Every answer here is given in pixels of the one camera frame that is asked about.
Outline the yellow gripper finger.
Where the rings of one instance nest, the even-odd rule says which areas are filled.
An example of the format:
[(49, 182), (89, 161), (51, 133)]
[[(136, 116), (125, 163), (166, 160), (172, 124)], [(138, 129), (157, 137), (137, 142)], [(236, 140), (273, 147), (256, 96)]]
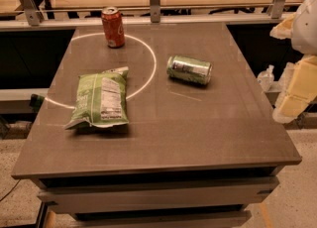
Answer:
[(317, 56), (288, 62), (278, 83), (281, 91), (272, 118), (278, 123), (290, 123), (317, 97)]

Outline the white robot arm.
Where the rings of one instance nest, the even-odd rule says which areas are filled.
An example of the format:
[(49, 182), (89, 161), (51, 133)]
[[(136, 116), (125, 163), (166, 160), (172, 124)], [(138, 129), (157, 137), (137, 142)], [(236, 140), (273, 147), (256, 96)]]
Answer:
[(304, 0), (269, 34), (276, 39), (290, 39), (292, 47), (303, 54), (294, 66), (285, 68), (285, 85), (272, 113), (274, 121), (289, 123), (317, 97), (317, 0)]

